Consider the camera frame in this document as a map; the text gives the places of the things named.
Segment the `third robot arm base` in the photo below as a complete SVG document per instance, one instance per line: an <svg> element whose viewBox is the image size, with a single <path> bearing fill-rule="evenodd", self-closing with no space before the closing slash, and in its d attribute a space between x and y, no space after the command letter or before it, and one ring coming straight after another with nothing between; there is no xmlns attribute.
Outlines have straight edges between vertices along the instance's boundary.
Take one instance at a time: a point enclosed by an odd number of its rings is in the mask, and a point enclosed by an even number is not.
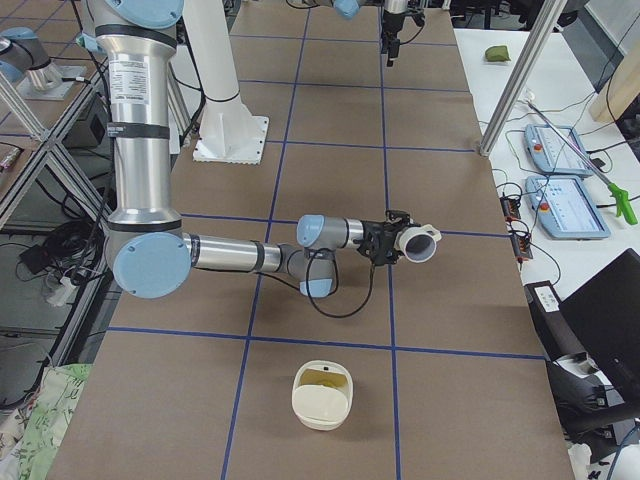
<svg viewBox="0 0 640 480"><path fill-rule="evenodd" d="M62 101L86 70L85 66L54 62L30 28L1 32L1 73L24 99Z"/></svg>

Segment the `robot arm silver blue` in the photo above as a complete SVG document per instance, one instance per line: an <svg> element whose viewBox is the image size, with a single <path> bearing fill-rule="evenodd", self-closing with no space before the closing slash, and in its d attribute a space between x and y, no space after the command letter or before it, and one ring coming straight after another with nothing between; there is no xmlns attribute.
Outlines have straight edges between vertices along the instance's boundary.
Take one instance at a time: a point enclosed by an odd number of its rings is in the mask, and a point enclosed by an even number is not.
<svg viewBox="0 0 640 480"><path fill-rule="evenodd" d="M295 245L199 236L182 229L171 203L168 79L184 24L204 90L199 161L256 164L268 119L241 99L224 8L219 1L87 1L90 45L106 54L117 206L110 214L108 264L119 286L146 299L178 289L193 269L284 273L300 292L327 296L334 254L358 251L375 266L407 256L417 225L391 210L382 222L306 215Z"/></svg>
<svg viewBox="0 0 640 480"><path fill-rule="evenodd" d="M425 1L408 0L331 0L331 1L287 1L294 9L308 10L318 7L332 8L342 18L351 20L364 7L376 7L382 10L380 17L380 53L386 56L386 66L393 67L399 56L400 48L411 43L423 31L426 24ZM409 40L399 38L405 20L411 18L418 31Z"/></svg>

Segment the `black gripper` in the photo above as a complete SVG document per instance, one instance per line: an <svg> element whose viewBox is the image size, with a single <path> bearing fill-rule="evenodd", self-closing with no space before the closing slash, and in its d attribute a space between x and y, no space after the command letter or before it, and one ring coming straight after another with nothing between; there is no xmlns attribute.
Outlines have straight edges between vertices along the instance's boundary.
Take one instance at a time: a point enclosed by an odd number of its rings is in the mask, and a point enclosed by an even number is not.
<svg viewBox="0 0 640 480"><path fill-rule="evenodd" d="M381 38L384 48L387 48L387 66L393 66L395 59L399 55L400 40L399 33L404 26L405 13L395 13L384 10L381 21Z"/></svg>
<svg viewBox="0 0 640 480"><path fill-rule="evenodd" d="M395 246L398 235L413 225L410 214L402 210L386 210L383 222L362 221L363 237L358 252L373 266L394 265L403 253Z"/></svg>

